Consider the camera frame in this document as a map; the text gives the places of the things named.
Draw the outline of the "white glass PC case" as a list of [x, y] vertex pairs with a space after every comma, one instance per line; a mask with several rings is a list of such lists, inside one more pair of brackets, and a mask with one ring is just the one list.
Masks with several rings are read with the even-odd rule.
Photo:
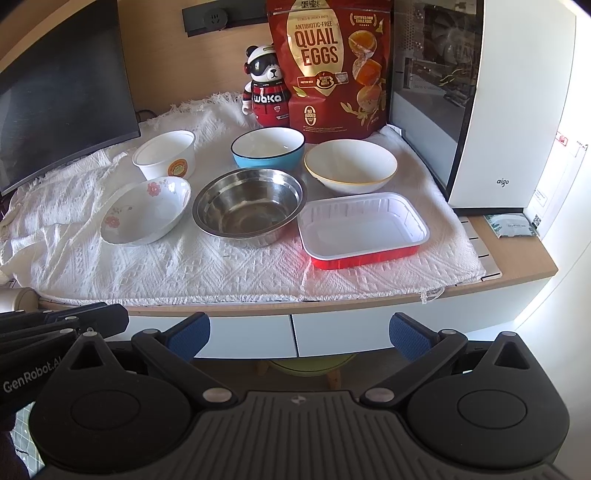
[[566, 103], [576, 39], [562, 1], [398, 1], [390, 121], [448, 204], [524, 210]]

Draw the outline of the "yellow green stool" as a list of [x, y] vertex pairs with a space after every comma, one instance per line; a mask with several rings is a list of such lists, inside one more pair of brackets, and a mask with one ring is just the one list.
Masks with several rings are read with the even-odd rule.
[[329, 390], [342, 388], [342, 367], [356, 357], [356, 354], [342, 354], [317, 357], [266, 360], [266, 364], [277, 371], [296, 377], [325, 377]]

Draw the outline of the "panda racer figurine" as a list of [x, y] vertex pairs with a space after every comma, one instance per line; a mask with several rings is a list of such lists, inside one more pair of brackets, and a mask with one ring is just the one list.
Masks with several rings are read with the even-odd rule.
[[290, 90], [273, 45], [249, 46], [245, 55], [243, 70], [249, 75], [249, 83], [242, 92], [242, 113], [253, 115], [263, 127], [290, 126]]

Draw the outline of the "stainless steel bowl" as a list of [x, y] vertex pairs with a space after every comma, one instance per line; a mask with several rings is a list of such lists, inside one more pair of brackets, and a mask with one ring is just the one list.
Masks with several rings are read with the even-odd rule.
[[240, 248], [279, 241], [307, 202], [300, 179], [279, 169], [245, 168], [208, 183], [192, 205], [200, 230]]

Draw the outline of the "black computer monitor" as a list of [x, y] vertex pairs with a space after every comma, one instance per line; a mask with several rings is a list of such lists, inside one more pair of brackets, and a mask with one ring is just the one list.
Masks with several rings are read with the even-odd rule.
[[138, 137], [117, 4], [94, 1], [1, 74], [1, 191]]

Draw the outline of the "red foil tray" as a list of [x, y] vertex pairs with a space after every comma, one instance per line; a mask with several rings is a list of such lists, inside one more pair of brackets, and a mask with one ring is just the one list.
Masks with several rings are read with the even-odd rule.
[[301, 244], [322, 270], [409, 257], [430, 239], [412, 203], [394, 192], [312, 201], [297, 218]]

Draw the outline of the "silver cylinder object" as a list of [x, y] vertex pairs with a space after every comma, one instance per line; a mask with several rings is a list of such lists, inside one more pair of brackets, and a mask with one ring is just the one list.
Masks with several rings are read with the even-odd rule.
[[1, 288], [0, 312], [35, 312], [39, 307], [39, 296], [31, 288]]

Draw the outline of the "cream bowl yellow rim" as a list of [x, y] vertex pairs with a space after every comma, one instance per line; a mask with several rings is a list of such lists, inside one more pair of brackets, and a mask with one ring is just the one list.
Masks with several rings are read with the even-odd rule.
[[386, 148], [365, 140], [331, 140], [304, 155], [311, 177], [339, 194], [373, 193], [396, 174], [398, 160]]

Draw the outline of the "black wall power strip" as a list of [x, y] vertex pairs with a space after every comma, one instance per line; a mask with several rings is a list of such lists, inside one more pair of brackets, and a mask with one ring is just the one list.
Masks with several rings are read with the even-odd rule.
[[266, 0], [208, 1], [181, 10], [188, 37], [266, 23]]

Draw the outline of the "green white packet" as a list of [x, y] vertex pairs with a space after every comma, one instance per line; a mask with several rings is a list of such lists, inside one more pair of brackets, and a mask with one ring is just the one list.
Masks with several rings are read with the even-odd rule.
[[497, 238], [534, 237], [536, 229], [523, 213], [485, 215]]

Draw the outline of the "blue enamel bowl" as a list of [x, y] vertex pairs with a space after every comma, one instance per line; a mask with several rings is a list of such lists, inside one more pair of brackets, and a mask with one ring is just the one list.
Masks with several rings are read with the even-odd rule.
[[239, 168], [293, 171], [304, 155], [304, 134], [288, 127], [249, 131], [231, 143], [230, 152]]

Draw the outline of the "red quail eggs bag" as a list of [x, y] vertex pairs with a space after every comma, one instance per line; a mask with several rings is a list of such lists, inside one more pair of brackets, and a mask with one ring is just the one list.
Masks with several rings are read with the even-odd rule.
[[266, 3], [290, 89], [290, 127], [308, 143], [365, 139], [386, 124], [392, 7], [388, 0]]

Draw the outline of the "white paper bowl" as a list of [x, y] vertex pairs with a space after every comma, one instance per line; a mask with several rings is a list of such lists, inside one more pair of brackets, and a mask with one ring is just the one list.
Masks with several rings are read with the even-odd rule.
[[194, 144], [192, 132], [169, 131], [142, 144], [132, 155], [132, 163], [146, 180], [163, 176], [188, 179], [197, 166]]

